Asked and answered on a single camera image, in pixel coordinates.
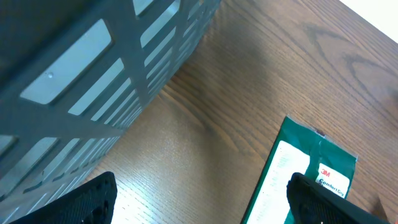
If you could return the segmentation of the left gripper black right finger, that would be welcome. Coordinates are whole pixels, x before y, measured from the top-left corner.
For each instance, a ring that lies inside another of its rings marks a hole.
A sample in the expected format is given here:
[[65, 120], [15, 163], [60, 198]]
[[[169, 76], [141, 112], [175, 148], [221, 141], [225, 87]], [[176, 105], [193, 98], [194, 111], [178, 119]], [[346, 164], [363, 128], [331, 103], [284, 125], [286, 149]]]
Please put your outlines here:
[[295, 223], [383, 224], [386, 222], [298, 172], [293, 173], [288, 181], [287, 200]]

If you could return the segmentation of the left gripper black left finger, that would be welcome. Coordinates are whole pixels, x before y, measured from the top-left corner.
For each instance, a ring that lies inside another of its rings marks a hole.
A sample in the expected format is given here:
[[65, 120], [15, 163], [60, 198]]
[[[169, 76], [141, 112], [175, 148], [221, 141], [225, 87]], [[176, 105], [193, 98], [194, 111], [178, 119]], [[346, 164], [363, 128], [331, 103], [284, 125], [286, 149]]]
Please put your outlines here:
[[107, 171], [12, 224], [111, 224], [117, 194]]

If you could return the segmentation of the green snack bag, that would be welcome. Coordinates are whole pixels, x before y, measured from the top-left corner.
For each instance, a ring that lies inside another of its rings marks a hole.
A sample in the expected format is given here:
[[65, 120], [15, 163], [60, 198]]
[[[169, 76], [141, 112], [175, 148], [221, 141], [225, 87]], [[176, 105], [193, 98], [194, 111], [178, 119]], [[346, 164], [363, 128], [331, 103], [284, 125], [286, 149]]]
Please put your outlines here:
[[358, 157], [286, 116], [243, 215], [243, 223], [293, 223], [287, 184], [296, 172], [347, 198]]

